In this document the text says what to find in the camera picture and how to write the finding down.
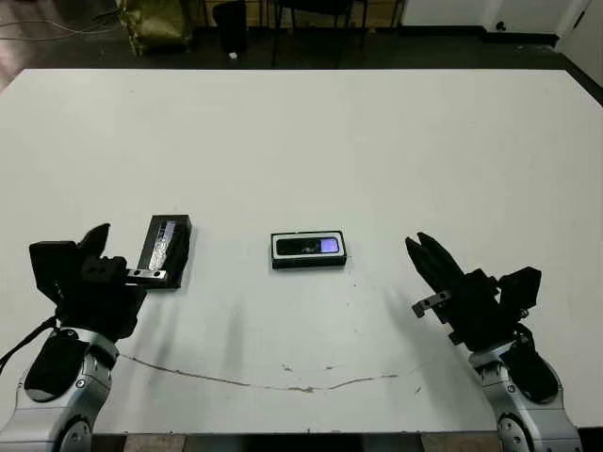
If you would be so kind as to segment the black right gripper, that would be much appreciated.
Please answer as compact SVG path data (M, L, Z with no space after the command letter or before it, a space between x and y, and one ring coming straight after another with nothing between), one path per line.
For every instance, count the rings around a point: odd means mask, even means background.
M496 299L497 284L481 269L464 274L452 255L432 236L419 232L419 243L405 238L416 271L435 292L412 306L421 318L429 310L451 327L449 339L469 351L483 351L513 339L513 319Z

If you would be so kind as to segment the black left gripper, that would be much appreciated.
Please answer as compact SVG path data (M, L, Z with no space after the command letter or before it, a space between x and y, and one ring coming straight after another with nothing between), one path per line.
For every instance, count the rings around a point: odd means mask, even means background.
M63 327L96 331L109 340L133 334L147 292L165 288L164 269L129 268L122 257L103 255L110 224L89 230L77 247L88 257L61 290L56 315Z

